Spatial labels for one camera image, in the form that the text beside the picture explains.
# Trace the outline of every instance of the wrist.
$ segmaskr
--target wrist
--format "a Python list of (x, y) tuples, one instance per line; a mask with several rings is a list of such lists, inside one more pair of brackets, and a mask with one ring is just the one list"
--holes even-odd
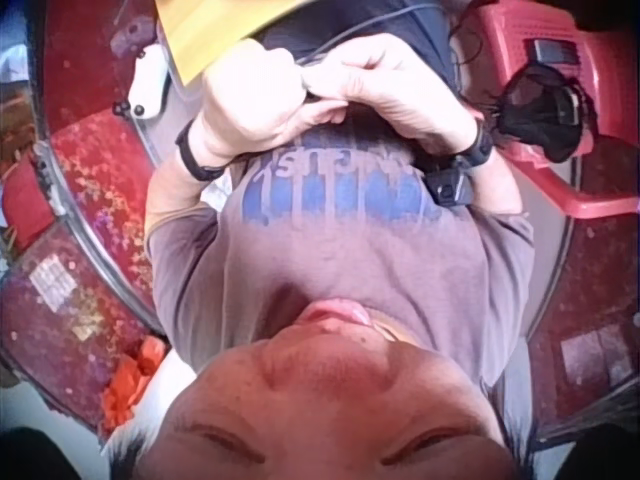
[(478, 122), (464, 110), (460, 117), (451, 122), (453, 129), (425, 136), (420, 144), (431, 155), (457, 155), (471, 148), (478, 137)]
[(492, 148), (487, 161), (484, 162), (482, 165), (478, 165), (468, 169), (467, 173), (471, 178), (477, 177), (479, 175), (482, 175), (483, 172), (493, 169), (494, 168), (493, 165), (498, 162), (504, 162), (504, 160), (502, 159), (502, 157), (500, 157), (500, 155), (498, 155), (496, 149)]
[(202, 112), (191, 125), (188, 141), (189, 148), (201, 167), (225, 167), (235, 157), (233, 154), (222, 152), (221, 148), (216, 148), (215, 135), (206, 126)]

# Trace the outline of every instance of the orange object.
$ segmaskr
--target orange object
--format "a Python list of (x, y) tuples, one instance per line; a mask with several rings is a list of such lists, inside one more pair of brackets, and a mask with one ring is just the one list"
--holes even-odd
[(147, 337), (142, 342), (138, 354), (138, 366), (143, 375), (152, 375), (164, 360), (167, 354), (167, 346), (156, 337)]
[(137, 360), (128, 355), (120, 358), (111, 383), (102, 393), (102, 429), (106, 433), (112, 433), (133, 418), (132, 408), (140, 403), (166, 353), (164, 342), (149, 336), (142, 342)]

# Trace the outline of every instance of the yellow paper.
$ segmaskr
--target yellow paper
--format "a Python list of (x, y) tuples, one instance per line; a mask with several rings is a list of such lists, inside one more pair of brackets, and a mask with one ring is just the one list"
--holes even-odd
[(308, 0), (156, 0), (183, 85), (239, 40)]

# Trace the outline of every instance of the black wristband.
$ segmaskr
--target black wristband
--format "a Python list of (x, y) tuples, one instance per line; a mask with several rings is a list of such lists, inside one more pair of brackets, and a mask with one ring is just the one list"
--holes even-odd
[(180, 151), (180, 157), (182, 158), (182, 162), (184, 166), (187, 168), (189, 173), (193, 178), (198, 180), (199, 182), (213, 182), (222, 175), (227, 170), (227, 167), (202, 167), (198, 165), (196, 158), (193, 156), (193, 152), (191, 151), (191, 147), (189, 146), (189, 131), (191, 130), (191, 125), (193, 125), (194, 120), (191, 120), (187, 125), (182, 129), (182, 131), (178, 134), (178, 138), (176, 138), (176, 145), (178, 146), (178, 150)]
[(478, 120), (478, 135), (476, 140), (464, 152), (458, 153), (453, 160), (454, 165), (463, 169), (484, 165), (491, 156), (493, 150), (493, 138), (484, 129), (483, 123)]

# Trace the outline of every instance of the lip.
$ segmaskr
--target lip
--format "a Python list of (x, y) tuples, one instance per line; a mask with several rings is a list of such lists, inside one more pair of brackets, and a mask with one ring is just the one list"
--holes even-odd
[(295, 325), (308, 325), (335, 318), (354, 325), (373, 327), (369, 313), (358, 302), (345, 299), (320, 300), (313, 302), (300, 314)]

